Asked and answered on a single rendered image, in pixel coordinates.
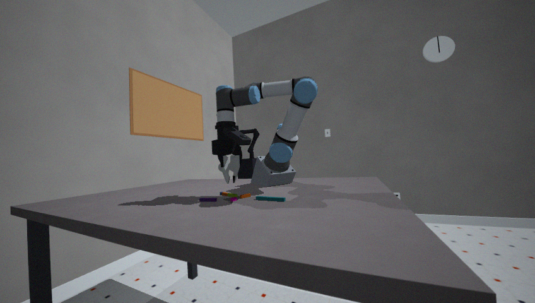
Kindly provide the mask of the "turquoise rod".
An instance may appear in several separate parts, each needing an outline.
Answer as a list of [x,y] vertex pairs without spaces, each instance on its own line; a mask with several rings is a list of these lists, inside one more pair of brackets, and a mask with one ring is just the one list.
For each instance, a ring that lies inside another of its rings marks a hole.
[[269,196],[256,196],[256,200],[266,200],[266,201],[286,201],[285,198],[280,198],[280,197],[269,197]]

